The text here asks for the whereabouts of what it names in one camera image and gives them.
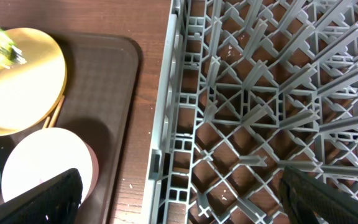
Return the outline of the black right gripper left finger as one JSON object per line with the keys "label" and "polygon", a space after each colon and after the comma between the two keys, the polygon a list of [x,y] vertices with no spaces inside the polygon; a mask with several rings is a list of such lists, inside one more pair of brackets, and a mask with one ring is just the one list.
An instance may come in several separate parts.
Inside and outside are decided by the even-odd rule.
{"label": "black right gripper left finger", "polygon": [[82,190],[78,169],[68,169],[1,204],[0,224],[73,224]]}

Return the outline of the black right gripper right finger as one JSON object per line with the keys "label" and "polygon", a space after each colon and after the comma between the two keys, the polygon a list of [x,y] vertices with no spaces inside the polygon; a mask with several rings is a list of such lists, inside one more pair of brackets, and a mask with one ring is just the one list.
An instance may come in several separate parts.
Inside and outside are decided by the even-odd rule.
{"label": "black right gripper right finger", "polygon": [[291,223],[358,223],[358,201],[348,194],[286,166],[279,183],[278,197]]}

